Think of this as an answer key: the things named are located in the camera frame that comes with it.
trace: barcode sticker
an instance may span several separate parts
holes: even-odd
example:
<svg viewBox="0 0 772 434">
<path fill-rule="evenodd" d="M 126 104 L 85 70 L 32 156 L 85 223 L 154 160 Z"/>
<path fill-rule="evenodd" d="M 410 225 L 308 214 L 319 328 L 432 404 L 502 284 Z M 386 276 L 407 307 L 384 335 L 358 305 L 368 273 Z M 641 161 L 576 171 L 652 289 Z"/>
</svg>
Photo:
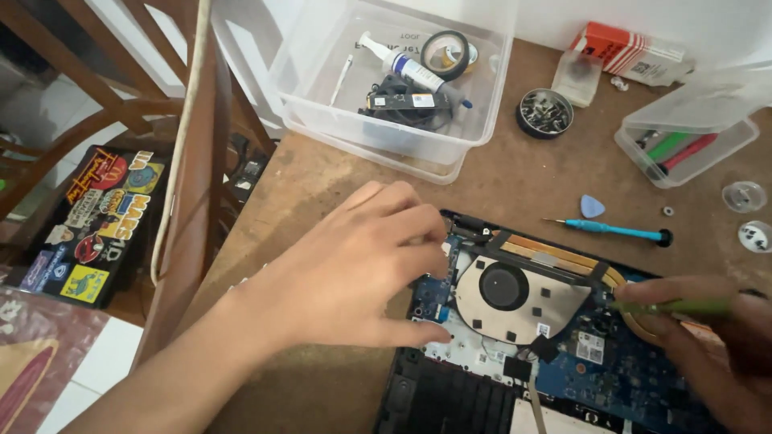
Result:
<svg viewBox="0 0 772 434">
<path fill-rule="evenodd" d="M 434 107 L 434 97 L 430 93 L 414 93 L 413 107 Z"/>
<path fill-rule="evenodd" d="M 604 338 L 580 331 L 579 341 L 577 342 L 577 357 L 593 363 L 603 364 L 605 345 L 606 340 Z"/>
<path fill-rule="evenodd" d="M 546 324 L 539 323 L 536 326 L 536 334 L 537 335 L 538 334 L 543 334 L 544 337 L 549 337 L 550 336 L 550 326 L 548 326 Z"/>
</svg>

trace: wooden table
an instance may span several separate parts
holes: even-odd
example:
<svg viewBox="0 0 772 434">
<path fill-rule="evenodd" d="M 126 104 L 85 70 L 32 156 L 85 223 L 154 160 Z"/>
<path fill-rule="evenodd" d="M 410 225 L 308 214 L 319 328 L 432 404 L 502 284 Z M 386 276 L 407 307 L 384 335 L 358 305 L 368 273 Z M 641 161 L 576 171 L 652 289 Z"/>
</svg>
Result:
<svg viewBox="0 0 772 434">
<path fill-rule="evenodd" d="M 570 130 L 537 141 L 512 113 L 522 96 L 552 82 L 558 51 L 515 41 L 493 139 L 471 150 L 458 180 L 440 186 L 381 167 L 300 134 L 282 141 L 182 321 L 198 319 L 230 285 L 274 260 L 366 181 L 411 182 L 427 202 L 664 276 L 721 273 L 749 287 L 770 287 L 772 255 L 737 240 L 741 223 L 772 222 L 772 206 L 731 212 L 721 188 L 753 180 L 772 192 L 772 110 L 753 116 L 761 138 L 679 188 L 656 188 L 614 142 L 627 114 L 667 92 L 631 83 L 622 93 L 604 74 L 594 102 L 579 109 Z M 579 198 L 607 208 L 602 221 L 638 229 L 668 228 L 668 249 L 638 239 L 571 231 L 543 222 L 577 218 Z M 675 209 L 665 217 L 662 207 Z M 403 291 L 389 314 L 403 317 Z M 261 331 L 253 331 L 260 339 Z M 387 378 L 392 350 L 306 346 L 277 355 L 215 420 L 213 432 L 368 432 Z"/>
</svg>

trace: cardboard box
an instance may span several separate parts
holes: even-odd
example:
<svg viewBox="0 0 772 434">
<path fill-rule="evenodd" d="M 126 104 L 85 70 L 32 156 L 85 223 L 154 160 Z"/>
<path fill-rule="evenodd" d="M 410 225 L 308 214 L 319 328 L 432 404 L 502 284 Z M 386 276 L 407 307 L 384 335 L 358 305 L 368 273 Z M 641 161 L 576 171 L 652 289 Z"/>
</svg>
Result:
<svg viewBox="0 0 772 434">
<path fill-rule="evenodd" d="M 571 49 L 603 60 L 603 70 L 649 86 L 669 86 L 692 69 L 674 42 L 590 21 Z"/>
</svg>

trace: yellow sticker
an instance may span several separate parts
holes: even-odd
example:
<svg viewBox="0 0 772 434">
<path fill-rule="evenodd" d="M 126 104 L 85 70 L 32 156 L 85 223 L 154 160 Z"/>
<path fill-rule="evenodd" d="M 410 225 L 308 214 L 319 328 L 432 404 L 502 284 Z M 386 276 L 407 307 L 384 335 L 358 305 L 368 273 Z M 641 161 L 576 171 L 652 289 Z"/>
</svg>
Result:
<svg viewBox="0 0 772 434">
<path fill-rule="evenodd" d="M 60 294 L 75 300 L 93 303 L 109 275 L 110 273 L 107 271 L 75 265 Z"/>
<path fill-rule="evenodd" d="M 129 170 L 129 175 L 124 182 L 124 188 L 129 192 L 142 193 L 149 195 L 152 193 L 161 172 L 164 171 L 164 165 L 159 163 L 144 163 L 141 169 Z"/>
</svg>

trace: hand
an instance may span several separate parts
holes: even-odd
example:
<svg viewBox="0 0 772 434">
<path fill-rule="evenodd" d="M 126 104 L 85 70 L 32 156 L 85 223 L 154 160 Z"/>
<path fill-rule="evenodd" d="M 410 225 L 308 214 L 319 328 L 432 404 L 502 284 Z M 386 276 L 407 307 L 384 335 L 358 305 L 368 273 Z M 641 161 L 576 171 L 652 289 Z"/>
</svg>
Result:
<svg viewBox="0 0 772 434">
<path fill-rule="evenodd" d="M 706 323 L 721 337 L 729 367 L 670 316 L 645 315 L 639 323 L 656 334 L 668 358 L 713 416 L 736 434 L 761 434 L 772 426 L 772 304 L 740 292 L 722 277 L 648 280 L 620 287 L 615 298 L 641 304 L 675 299 L 731 297 L 728 319 Z"/>
<path fill-rule="evenodd" d="M 412 280 L 444 278 L 445 225 L 405 182 L 369 182 L 279 258 L 230 293 L 281 346 L 420 347 L 450 342 L 437 324 L 384 317 Z"/>
</svg>

